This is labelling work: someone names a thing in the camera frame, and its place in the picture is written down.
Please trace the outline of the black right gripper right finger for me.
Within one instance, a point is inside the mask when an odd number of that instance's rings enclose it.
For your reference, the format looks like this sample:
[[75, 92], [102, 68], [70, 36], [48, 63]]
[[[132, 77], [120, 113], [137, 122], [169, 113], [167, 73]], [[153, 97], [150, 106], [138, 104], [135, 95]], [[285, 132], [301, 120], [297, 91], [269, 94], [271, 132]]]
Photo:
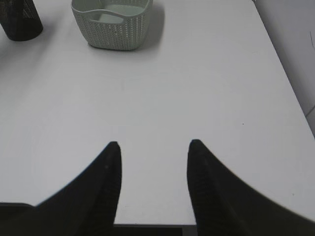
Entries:
[[232, 173], [198, 139], [187, 161], [199, 236], [313, 236], [315, 223], [268, 199]]

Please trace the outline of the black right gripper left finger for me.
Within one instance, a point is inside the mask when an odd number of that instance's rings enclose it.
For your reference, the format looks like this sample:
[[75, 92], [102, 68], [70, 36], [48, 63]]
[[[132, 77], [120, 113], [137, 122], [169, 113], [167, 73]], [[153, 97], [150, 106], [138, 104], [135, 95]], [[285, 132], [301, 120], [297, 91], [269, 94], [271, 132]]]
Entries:
[[0, 221], [2, 236], [110, 236], [122, 184], [122, 156], [110, 142], [67, 186], [39, 205], [20, 204]]

